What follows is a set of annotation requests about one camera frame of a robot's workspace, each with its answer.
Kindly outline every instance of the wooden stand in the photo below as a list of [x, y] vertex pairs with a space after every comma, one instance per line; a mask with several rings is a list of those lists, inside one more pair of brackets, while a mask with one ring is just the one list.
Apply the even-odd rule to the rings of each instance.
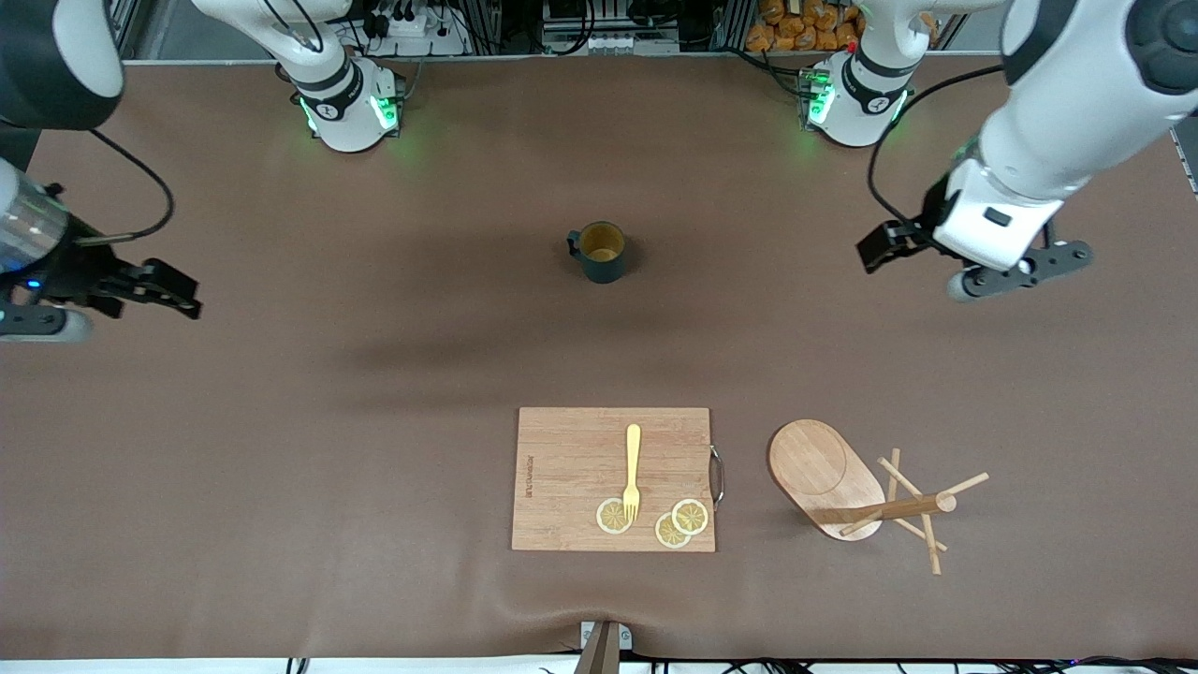
[[[890, 461], [878, 460], [890, 475], [883, 500], [882, 484], [827, 424], [810, 419], [793, 421], [782, 427], [769, 445], [769, 470], [774, 481], [821, 532], [841, 541], [859, 541], [877, 532], [883, 521], [894, 521], [927, 544], [932, 573], [939, 576], [940, 553], [949, 548], [936, 540], [932, 516], [956, 510], [957, 494], [985, 482], [990, 475], [982, 473], [925, 496], [898, 473], [898, 459], [900, 453], [895, 449]], [[900, 485], [910, 498], [897, 499]], [[922, 527], [902, 520], [914, 516], [919, 516]]]
[[574, 667], [574, 674], [619, 673], [619, 625], [604, 620], [595, 623], [582, 657]]

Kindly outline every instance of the black cable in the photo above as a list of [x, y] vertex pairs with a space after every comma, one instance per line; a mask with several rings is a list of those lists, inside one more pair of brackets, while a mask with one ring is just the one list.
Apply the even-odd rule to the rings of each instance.
[[158, 187], [162, 188], [163, 195], [167, 196], [167, 212], [164, 212], [163, 215], [161, 218], [158, 218], [158, 221], [156, 221], [152, 225], [150, 225], [150, 226], [147, 226], [145, 229], [141, 229], [139, 231], [127, 231], [125, 233], [113, 233], [113, 235], [109, 235], [109, 236], [86, 236], [86, 237], [83, 237], [83, 238], [77, 238], [75, 239], [75, 244], [77, 245], [107, 245], [109, 243], [125, 243], [126, 241], [133, 241], [134, 238], [141, 238], [143, 236], [150, 236], [155, 231], [158, 231], [159, 229], [162, 229], [163, 226], [165, 226], [167, 223], [170, 221], [170, 218], [175, 214], [175, 194], [170, 190], [170, 187], [167, 184], [167, 181], [163, 180], [162, 176], [159, 176], [157, 172], [155, 172], [152, 168], [147, 166], [145, 162], [143, 162], [141, 159], [134, 157], [133, 152], [129, 152], [125, 147], [121, 147], [111, 138], [104, 135], [103, 133], [96, 130], [95, 128], [91, 129], [91, 134], [95, 135], [96, 138], [98, 138], [99, 141], [103, 142], [104, 145], [108, 145], [113, 150], [116, 150], [116, 152], [119, 154], [121, 154], [122, 157], [125, 157], [126, 159], [128, 159], [129, 162], [132, 162], [133, 165], [135, 165], [139, 169], [141, 169], [143, 172], [145, 172], [146, 175], [149, 175], [151, 180], [153, 180], [155, 182], [158, 183]]
[[540, 51], [541, 54], [550, 54], [550, 55], [556, 55], [556, 56], [569, 56], [570, 54], [574, 54], [579, 49], [582, 49], [583, 47], [586, 47], [586, 44], [591, 41], [591, 37], [594, 36], [594, 32], [595, 32], [595, 20], [598, 19], [598, 14], [595, 12], [594, 0], [587, 0], [587, 10], [588, 10], [588, 13], [591, 14], [591, 26], [587, 28], [587, 14], [582, 14], [582, 18], [579, 20], [579, 29], [580, 29], [579, 37], [574, 41], [574, 44], [571, 44], [569, 49], [567, 49], [565, 51], [561, 51], [561, 53], [553, 51], [549, 47], [545, 47], [545, 44], [543, 42], [540, 42], [540, 40], [538, 40], [536, 37], [536, 32], [534, 31], [536, 31], [536, 26], [537, 26], [537, 19], [533, 19], [532, 28], [530, 28], [530, 25], [528, 25], [528, 18], [530, 18], [530, 14], [531, 14], [531, 12], [528, 12], [528, 6], [530, 5], [537, 6], [537, 4], [536, 4], [536, 1], [533, 1], [533, 2], [528, 2], [528, 4], [525, 5], [525, 20], [524, 20], [524, 24], [525, 24], [525, 35], [528, 37], [528, 47], [530, 47], [530, 49], [531, 48], [537, 48], [537, 50]]
[[367, 55], [367, 48], [362, 45], [362, 37], [358, 35], [358, 26], [350, 22], [350, 30], [353, 31], [353, 42], [358, 45], [358, 54]]
[[[651, 4], [661, 4], [661, 5], [673, 4], [677, 5], [677, 8], [674, 8], [672, 13], [671, 12], [654, 13], [649, 7]], [[680, 0], [633, 0], [631, 2], [628, 4], [628, 11], [624, 12], [624, 14], [628, 17], [630, 22], [633, 22], [636, 25], [646, 28], [660, 28], [665, 24], [668, 24], [670, 22], [678, 20], [682, 17], [683, 10], [684, 7]]]
[[591, 28], [588, 29], [586, 28], [587, 18], [586, 16], [583, 16], [582, 20], [579, 22], [579, 28], [585, 30], [582, 30], [582, 32], [579, 34], [579, 38], [574, 42], [574, 44], [565, 51], [558, 54], [558, 56], [569, 56], [570, 54], [574, 54], [579, 49], [582, 49], [583, 47], [587, 45], [588, 42], [591, 42], [591, 37], [593, 37], [595, 34], [595, 19], [598, 18], [595, 16], [595, 0], [587, 0], [587, 10], [591, 12]]
[[296, 38], [296, 41], [303, 44], [305, 49], [315, 51], [317, 54], [325, 50], [325, 37], [320, 35], [320, 29], [316, 28], [316, 23], [311, 20], [310, 16], [308, 16], [308, 10], [303, 8], [303, 5], [300, 4], [300, 0], [291, 0], [291, 4], [295, 5], [297, 10], [300, 10], [300, 13], [303, 14], [304, 20], [308, 22], [308, 26], [311, 28], [313, 35], [316, 36], [317, 47], [315, 49], [307, 41], [300, 40], [301, 34], [297, 32], [296, 29], [291, 28], [291, 24], [283, 20], [283, 16], [279, 14], [279, 12], [274, 8], [274, 5], [271, 5], [271, 0], [262, 0], [262, 1], [266, 2], [266, 8], [270, 10], [271, 14], [274, 16], [274, 20], [283, 24], [283, 28], [288, 29], [288, 32], [290, 32], [291, 36]]
[[[769, 71], [769, 67], [767, 67], [766, 63], [763, 63], [762, 61], [758, 61], [757, 59], [754, 59], [746, 51], [737, 49], [736, 47], [722, 47], [722, 48], [718, 49], [718, 51], [727, 51], [730, 54], [736, 54], [737, 56], [740, 56], [740, 59], [743, 61], [750, 63], [755, 68], [761, 69], [761, 71], [767, 71], [767, 72]], [[789, 75], [798, 75], [799, 74], [799, 68], [779, 68], [779, 67], [775, 67], [774, 71], [776, 71], [779, 73], [782, 73], [782, 74], [789, 74]]]
[[462, 29], [465, 29], [466, 32], [468, 32], [470, 36], [473, 37], [474, 40], [482, 42], [483, 44], [486, 44], [488, 48], [495, 48], [495, 47], [498, 47], [501, 49], [503, 48], [503, 43], [502, 42], [495, 42], [494, 40], [489, 40], [486, 37], [483, 37], [478, 32], [476, 32], [474, 29], [471, 28], [470, 22], [467, 22], [467, 20], [462, 19], [460, 16], [458, 16], [458, 12], [454, 12], [453, 7], [449, 8], [449, 13], [453, 14], [453, 20], [458, 22], [458, 25], [460, 25]]
[[950, 77], [949, 79], [945, 79], [943, 81], [939, 81], [939, 83], [934, 84], [933, 86], [928, 87], [927, 90], [920, 92], [919, 96], [915, 96], [914, 98], [912, 98], [910, 102], [908, 102], [906, 105], [903, 105], [898, 110], [898, 114], [895, 115], [895, 119], [891, 120], [890, 123], [887, 125], [887, 128], [885, 128], [885, 130], [882, 132], [882, 136], [878, 138], [878, 141], [873, 144], [873, 151], [870, 153], [870, 165], [869, 165], [867, 169], [865, 169], [865, 183], [866, 183], [866, 186], [869, 186], [869, 188], [870, 188], [870, 195], [873, 196], [873, 200], [876, 200], [878, 204], [881, 204], [883, 208], [890, 211], [890, 214], [895, 215], [898, 219], [898, 221], [904, 223], [904, 224], [909, 224], [912, 220], [907, 215], [902, 214], [902, 211], [900, 211], [893, 204], [890, 204], [890, 201], [888, 201], [882, 195], [882, 193], [878, 192], [878, 186], [873, 182], [873, 174], [875, 174], [875, 171], [877, 169], [877, 165], [878, 165], [878, 151], [882, 150], [882, 144], [885, 142], [887, 136], [890, 135], [890, 132], [894, 130], [895, 127], [898, 126], [898, 122], [902, 121], [902, 119], [907, 115], [907, 113], [910, 111], [910, 109], [914, 108], [924, 98], [927, 98], [928, 96], [931, 96], [932, 93], [936, 93], [937, 91], [939, 91], [942, 89], [945, 89], [948, 86], [952, 86], [954, 84], [961, 84], [962, 81], [968, 81], [970, 79], [975, 79], [975, 78], [984, 77], [984, 75], [987, 75], [987, 74], [993, 74], [993, 73], [997, 73], [997, 72], [1003, 72], [1003, 66], [990, 66], [990, 67], [985, 67], [985, 68], [979, 68], [979, 69], [975, 69], [975, 71], [967, 72], [964, 74], [958, 74], [956, 77]]
[[695, 37], [691, 40], [679, 40], [678, 44], [698, 44], [700, 42], [708, 42], [712, 40], [712, 34], [708, 32], [703, 37]]
[[[430, 53], [432, 51], [431, 45], [429, 45], [429, 51]], [[416, 93], [416, 85], [420, 83], [420, 73], [424, 72], [424, 61], [426, 61], [428, 59], [429, 59], [428, 54], [420, 56], [420, 62], [417, 63], [416, 66], [416, 74], [412, 75], [412, 85], [406, 86], [404, 90], [404, 101], [407, 101], [409, 98], [412, 97], [412, 95]]]
[[291, 674], [291, 663], [296, 662], [297, 660], [300, 662], [298, 666], [296, 667], [295, 674], [304, 674], [305, 672], [308, 672], [308, 663], [311, 661], [310, 657], [289, 657], [286, 674]]
[[805, 674], [805, 668], [791, 660], [779, 660], [776, 657], [763, 657], [758, 660], [769, 674]]
[[[778, 71], [774, 69], [774, 66], [769, 62], [769, 56], [766, 54], [764, 49], [761, 51], [761, 57], [762, 57], [762, 61], [766, 63], [766, 69], [769, 71], [769, 77], [774, 78], [774, 81], [778, 83], [778, 85], [782, 87], [782, 91], [786, 91], [787, 93], [789, 93], [791, 96], [794, 96], [797, 98], [810, 98], [811, 97], [809, 93], [804, 93], [803, 91], [799, 91], [797, 87], [793, 87], [793, 86], [786, 84], [785, 81], [782, 81], [782, 77], [780, 74], [778, 74]], [[795, 79], [798, 79], [799, 75], [795, 74], [794, 77], [795, 77]]]

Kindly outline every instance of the orange package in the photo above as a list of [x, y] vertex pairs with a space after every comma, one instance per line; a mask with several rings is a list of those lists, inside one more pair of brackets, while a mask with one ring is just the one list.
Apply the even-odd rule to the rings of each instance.
[[816, 29], [807, 26], [794, 38], [794, 48], [799, 51], [810, 51], [816, 48]]
[[786, 2], [783, 0], [761, 0], [757, 4], [761, 18], [769, 25], [776, 25], [786, 16]]
[[924, 25], [927, 26], [928, 31], [931, 31], [931, 34], [932, 34], [931, 35], [931, 42], [932, 42], [932, 44], [936, 44], [936, 41], [940, 38], [940, 24], [939, 24], [939, 22], [936, 20], [936, 17], [932, 16], [932, 12], [922, 12], [922, 13], [919, 14], [919, 18], [922, 19]]
[[835, 51], [836, 34], [830, 30], [821, 30], [816, 32], [816, 49], [821, 51]]
[[767, 51], [774, 42], [774, 26], [754, 24], [745, 37], [745, 51]]
[[778, 24], [778, 36], [779, 37], [798, 37], [803, 35], [803, 30], [807, 26], [803, 23], [803, 17], [795, 14], [787, 14]]
[[835, 28], [836, 14], [835, 5], [824, 5], [821, 0], [807, 0], [803, 5], [803, 23], [816, 26], [816, 30]]
[[843, 49], [849, 44], [857, 44], [857, 32], [853, 31], [853, 24], [840, 24], [836, 26], [836, 48]]

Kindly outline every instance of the green led light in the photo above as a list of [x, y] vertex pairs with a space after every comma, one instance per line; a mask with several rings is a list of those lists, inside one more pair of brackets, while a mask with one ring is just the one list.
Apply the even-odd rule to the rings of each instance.
[[903, 91], [902, 96], [898, 97], [898, 101], [895, 102], [895, 114], [894, 114], [894, 116], [890, 117], [891, 122], [895, 121], [896, 119], [898, 119], [898, 113], [902, 111], [902, 104], [906, 101], [907, 101], [907, 91]]
[[303, 98], [300, 98], [300, 107], [303, 108], [303, 114], [308, 117], [308, 128], [310, 128], [313, 133], [317, 133], [316, 120], [311, 119], [311, 110], [308, 109], [308, 103], [305, 103]]
[[383, 98], [379, 99], [374, 96], [370, 97], [370, 107], [375, 110], [375, 116], [379, 117], [379, 123], [383, 128], [393, 128], [395, 126], [395, 104], [391, 101]]
[[836, 87], [831, 84], [825, 85], [819, 96], [811, 102], [811, 114], [807, 116], [807, 121], [811, 123], [823, 123], [828, 119], [828, 110], [831, 109], [835, 95]]

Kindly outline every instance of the table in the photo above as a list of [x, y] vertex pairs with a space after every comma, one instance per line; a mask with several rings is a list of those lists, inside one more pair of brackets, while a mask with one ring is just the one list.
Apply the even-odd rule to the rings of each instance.
[[[128, 74], [104, 129], [179, 214], [121, 251], [198, 278], [205, 315], [0, 351], [0, 656], [544, 652], [597, 618], [670, 657], [1198, 655], [1198, 204], [1167, 139], [1061, 213], [1089, 269], [960, 305], [933, 253], [861, 271], [867, 153], [734, 59], [429, 65], [357, 156], [270, 67]], [[916, 108], [884, 193], [914, 211], [1004, 96]], [[161, 208], [86, 134], [31, 175], [104, 231]], [[610, 286], [563, 239], [600, 218], [637, 253]], [[719, 552], [512, 552], [521, 406], [709, 407]], [[942, 578], [772, 484], [804, 418], [927, 488], [990, 472], [938, 521]]]

